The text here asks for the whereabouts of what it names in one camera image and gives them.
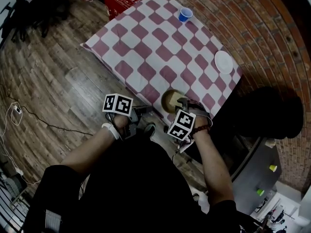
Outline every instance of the red brick wall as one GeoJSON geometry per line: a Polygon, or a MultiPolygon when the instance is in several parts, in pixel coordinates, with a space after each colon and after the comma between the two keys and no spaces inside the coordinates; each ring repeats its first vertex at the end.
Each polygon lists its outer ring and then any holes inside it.
{"type": "Polygon", "coordinates": [[[311,180],[310,57],[281,0],[178,0],[227,47],[243,69],[241,93],[272,86],[294,90],[305,108],[304,127],[295,139],[277,141],[281,181],[303,190],[311,180]]]}

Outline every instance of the checkered tablecloth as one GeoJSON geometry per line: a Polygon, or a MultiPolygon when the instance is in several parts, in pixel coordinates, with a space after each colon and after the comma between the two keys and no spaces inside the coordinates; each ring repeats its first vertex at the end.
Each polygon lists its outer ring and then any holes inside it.
{"type": "Polygon", "coordinates": [[[173,116],[161,106],[168,89],[200,101],[214,117],[241,78],[224,75],[215,65],[218,39],[196,18],[178,20],[175,0],[143,0],[107,23],[86,43],[104,65],[169,124],[173,116]]]}

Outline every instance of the wooden floor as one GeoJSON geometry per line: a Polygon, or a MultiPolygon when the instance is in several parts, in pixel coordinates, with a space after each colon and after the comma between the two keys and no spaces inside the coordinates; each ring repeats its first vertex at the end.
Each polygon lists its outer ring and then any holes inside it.
{"type": "MultiPolygon", "coordinates": [[[[80,47],[80,43],[108,22],[105,6],[99,1],[70,2],[68,19],[51,26],[46,38],[41,37],[39,30],[29,29],[25,42],[13,43],[10,37],[7,39],[0,50],[0,83],[11,90],[11,96],[18,99],[21,106],[49,124],[93,134],[106,121],[101,112],[106,94],[133,95],[95,56],[80,47]]],[[[5,95],[6,91],[0,87],[0,132],[4,130],[5,113],[14,102],[5,95]]],[[[142,104],[137,98],[134,103],[142,104]]],[[[81,133],[48,127],[25,109],[19,126],[13,125],[10,115],[7,120],[5,145],[31,183],[39,181],[45,168],[60,163],[89,138],[81,133]]],[[[157,124],[153,140],[172,156],[177,149],[173,140],[163,133],[162,123],[155,116],[145,118],[143,123],[147,121],[157,124]]],[[[0,155],[0,159],[4,161],[6,157],[0,155]]],[[[186,163],[188,159],[186,154],[177,155],[175,164],[192,186],[205,190],[202,177],[186,163]]],[[[6,166],[12,175],[12,163],[9,161],[6,166]]],[[[31,196],[36,188],[37,184],[29,186],[31,196]]]]}

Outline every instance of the bracelet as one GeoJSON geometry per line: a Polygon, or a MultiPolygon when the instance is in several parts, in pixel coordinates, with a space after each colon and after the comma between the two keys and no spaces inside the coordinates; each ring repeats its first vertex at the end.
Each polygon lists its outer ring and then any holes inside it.
{"type": "Polygon", "coordinates": [[[102,128],[103,128],[103,127],[108,128],[108,130],[113,134],[113,136],[115,137],[116,140],[119,139],[120,135],[119,135],[118,131],[115,129],[115,127],[113,127],[112,124],[110,124],[110,123],[104,123],[104,124],[102,125],[102,128]]]}
{"type": "Polygon", "coordinates": [[[193,129],[190,133],[191,137],[193,137],[195,133],[198,133],[199,131],[202,131],[202,130],[207,130],[207,132],[209,132],[210,127],[208,125],[203,125],[203,126],[193,129]]]}

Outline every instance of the blue plastic cup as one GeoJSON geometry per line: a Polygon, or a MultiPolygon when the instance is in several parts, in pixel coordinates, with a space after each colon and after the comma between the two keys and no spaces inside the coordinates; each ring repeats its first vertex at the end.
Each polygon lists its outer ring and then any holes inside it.
{"type": "Polygon", "coordinates": [[[184,22],[187,21],[189,18],[191,18],[193,16],[193,12],[191,9],[189,8],[181,8],[180,9],[180,14],[179,14],[179,20],[184,22]]]}

